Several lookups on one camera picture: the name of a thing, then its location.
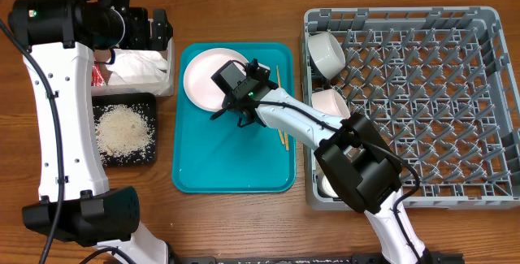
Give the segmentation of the white napkin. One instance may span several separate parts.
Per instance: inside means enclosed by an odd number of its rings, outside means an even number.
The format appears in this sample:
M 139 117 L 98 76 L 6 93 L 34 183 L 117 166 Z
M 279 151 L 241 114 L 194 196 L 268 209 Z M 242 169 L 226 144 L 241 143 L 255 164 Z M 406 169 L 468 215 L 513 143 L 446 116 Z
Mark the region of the white napkin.
M 148 84 L 167 78 L 168 62 L 158 51 L 115 49 L 114 53 L 115 62 L 106 66 L 108 85 Z

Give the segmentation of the large white plate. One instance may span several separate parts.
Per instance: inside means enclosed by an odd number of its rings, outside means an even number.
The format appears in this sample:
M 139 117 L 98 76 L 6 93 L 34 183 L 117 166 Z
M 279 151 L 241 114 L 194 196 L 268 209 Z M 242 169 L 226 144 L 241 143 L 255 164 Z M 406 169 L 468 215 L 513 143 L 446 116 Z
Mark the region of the large white plate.
M 244 110 L 251 117 L 254 103 L 278 89 L 269 75 L 270 68 L 256 59 L 248 62 L 235 50 L 214 48 L 190 61 L 184 72 L 184 91 L 203 110 Z

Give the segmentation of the wooden chopstick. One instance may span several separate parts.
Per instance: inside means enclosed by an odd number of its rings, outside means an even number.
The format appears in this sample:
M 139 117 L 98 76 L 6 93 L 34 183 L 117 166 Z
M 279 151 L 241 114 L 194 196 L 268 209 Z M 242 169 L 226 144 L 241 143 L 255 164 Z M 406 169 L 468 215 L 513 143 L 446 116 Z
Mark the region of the wooden chopstick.
M 279 67 L 276 67 L 276 77 L 277 77 L 277 84 L 278 86 L 281 88 L 282 85 L 281 85 L 281 78 L 280 78 L 280 70 L 279 70 Z M 285 139 L 285 150 L 286 151 L 289 151 L 289 143 L 288 143 L 288 134 L 286 132 L 282 132 L 284 134 L 284 139 Z
M 280 130 L 278 130 L 278 134 L 279 134 L 279 139 L 280 139 L 281 144 L 285 145 L 284 134 Z

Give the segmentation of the red sauce packet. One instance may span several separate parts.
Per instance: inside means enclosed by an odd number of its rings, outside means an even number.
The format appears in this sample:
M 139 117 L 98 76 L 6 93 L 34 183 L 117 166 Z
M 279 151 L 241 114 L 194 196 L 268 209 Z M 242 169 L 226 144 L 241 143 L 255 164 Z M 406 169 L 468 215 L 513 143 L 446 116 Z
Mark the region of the red sauce packet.
M 93 65 L 91 85 L 93 87 L 106 86 L 102 71 L 97 64 Z

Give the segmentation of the grey bowl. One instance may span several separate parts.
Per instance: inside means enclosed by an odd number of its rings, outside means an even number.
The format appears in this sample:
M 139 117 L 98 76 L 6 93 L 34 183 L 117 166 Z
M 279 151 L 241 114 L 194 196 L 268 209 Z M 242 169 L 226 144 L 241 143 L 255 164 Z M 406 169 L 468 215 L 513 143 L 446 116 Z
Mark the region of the grey bowl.
M 345 67 L 344 50 L 330 32 L 309 37 L 307 47 L 316 69 L 326 79 L 333 79 Z

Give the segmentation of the cooked rice pile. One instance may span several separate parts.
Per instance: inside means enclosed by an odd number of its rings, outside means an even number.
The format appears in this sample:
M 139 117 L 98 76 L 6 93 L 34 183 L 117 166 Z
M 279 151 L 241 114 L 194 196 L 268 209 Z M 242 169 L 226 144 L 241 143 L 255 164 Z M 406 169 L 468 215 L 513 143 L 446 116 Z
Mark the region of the cooked rice pile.
M 154 120 L 147 117 L 142 105 L 98 106 L 95 137 L 105 165 L 149 162 L 154 156 Z

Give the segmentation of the white cup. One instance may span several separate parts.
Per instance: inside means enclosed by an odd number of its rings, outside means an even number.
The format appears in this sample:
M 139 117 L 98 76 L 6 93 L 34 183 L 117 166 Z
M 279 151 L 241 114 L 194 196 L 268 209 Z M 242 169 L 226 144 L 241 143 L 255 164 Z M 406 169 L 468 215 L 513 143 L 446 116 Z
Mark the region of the white cup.
M 328 178 L 324 174 L 320 174 L 318 176 L 318 189 L 326 197 L 338 198 L 338 195 L 336 194 Z

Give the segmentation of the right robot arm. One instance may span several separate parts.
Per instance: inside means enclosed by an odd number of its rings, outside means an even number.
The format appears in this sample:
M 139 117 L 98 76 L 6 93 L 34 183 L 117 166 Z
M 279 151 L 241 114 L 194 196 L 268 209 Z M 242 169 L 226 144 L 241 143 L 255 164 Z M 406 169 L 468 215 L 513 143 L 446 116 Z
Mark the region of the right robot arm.
M 211 77 L 225 95 L 212 117 L 231 111 L 240 128 L 258 123 L 294 137 L 313 151 L 338 198 L 369 219 L 387 262 L 431 263 L 403 205 L 412 194 L 401 184 L 406 161 L 390 150 L 365 115 L 325 114 L 293 98 L 270 74 L 256 59 L 226 62 Z

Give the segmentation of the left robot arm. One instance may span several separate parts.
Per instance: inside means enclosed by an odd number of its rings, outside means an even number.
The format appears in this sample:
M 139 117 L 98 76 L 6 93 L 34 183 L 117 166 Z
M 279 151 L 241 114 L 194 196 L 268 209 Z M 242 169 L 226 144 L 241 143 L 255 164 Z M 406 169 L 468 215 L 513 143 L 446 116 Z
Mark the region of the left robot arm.
M 141 222 L 137 191 L 112 188 L 94 133 L 95 50 L 165 50 L 166 12 L 130 0 L 15 0 L 2 31 L 24 57 L 41 145 L 37 203 L 24 226 L 55 240 L 110 253 L 126 263 L 173 263 L 171 246 Z

